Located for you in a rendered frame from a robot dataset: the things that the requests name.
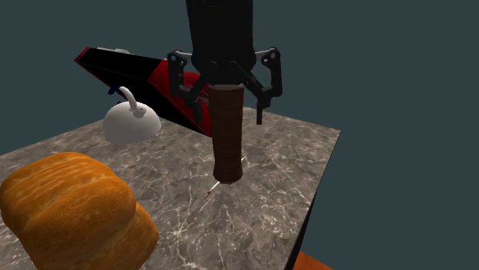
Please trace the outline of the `white round kettle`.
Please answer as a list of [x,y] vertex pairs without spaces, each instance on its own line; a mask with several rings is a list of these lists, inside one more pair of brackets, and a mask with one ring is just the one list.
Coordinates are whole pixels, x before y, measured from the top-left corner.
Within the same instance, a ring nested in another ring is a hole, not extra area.
[[120,90],[127,100],[117,103],[106,113],[103,120],[105,139],[117,145],[127,145],[156,135],[162,127],[156,112],[137,102],[126,87],[120,86]]

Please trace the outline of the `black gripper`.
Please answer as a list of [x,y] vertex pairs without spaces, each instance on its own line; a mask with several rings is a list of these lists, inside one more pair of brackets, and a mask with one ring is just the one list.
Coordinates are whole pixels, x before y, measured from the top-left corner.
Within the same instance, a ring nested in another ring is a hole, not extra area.
[[[193,52],[167,55],[173,101],[193,124],[210,126],[206,81],[242,83],[256,97],[256,123],[261,125],[263,110],[282,95],[281,54],[274,47],[254,51],[253,0],[186,0],[186,5]],[[251,72],[256,60],[269,69],[269,86],[262,86]],[[191,61],[201,75],[185,71]]]

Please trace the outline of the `red and black robot stand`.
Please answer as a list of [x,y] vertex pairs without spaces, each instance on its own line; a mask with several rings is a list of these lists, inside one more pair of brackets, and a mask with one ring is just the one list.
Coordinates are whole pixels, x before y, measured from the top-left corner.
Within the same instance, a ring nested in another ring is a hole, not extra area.
[[202,121],[197,124],[184,99],[173,97],[170,92],[166,60],[86,47],[74,61],[108,87],[128,88],[137,101],[151,107],[159,117],[205,136],[212,135],[209,107],[205,103],[207,88],[198,100]]

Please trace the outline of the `thin white stick red tip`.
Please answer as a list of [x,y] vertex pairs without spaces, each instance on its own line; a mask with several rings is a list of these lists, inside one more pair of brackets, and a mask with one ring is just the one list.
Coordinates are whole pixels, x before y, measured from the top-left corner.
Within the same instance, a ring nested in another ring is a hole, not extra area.
[[[244,161],[245,159],[246,159],[246,156],[243,156],[243,157],[241,158],[240,163],[243,163],[243,161]],[[216,182],[214,183],[214,185],[207,191],[207,194],[208,194],[208,195],[211,194],[212,191],[213,191],[219,184],[220,184],[220,181],[216,181]]]

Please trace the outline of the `golden brown bread loaf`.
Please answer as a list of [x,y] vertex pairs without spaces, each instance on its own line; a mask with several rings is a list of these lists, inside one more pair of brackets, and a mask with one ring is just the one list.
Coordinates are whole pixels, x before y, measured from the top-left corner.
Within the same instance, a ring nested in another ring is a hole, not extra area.
[[76,152],[9,175],[0,185],[0,213],[37,270],[139,270],[159,236],[129,185]]

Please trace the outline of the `brown ribbed cylinder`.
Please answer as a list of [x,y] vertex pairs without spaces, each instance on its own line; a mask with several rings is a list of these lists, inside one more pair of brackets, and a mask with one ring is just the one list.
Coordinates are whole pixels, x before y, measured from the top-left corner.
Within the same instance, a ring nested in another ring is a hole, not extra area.
[[242,126],[244,86],[214,85],[209,88],[209,111],[215,164],[214,178],[232,184],[243,176]]

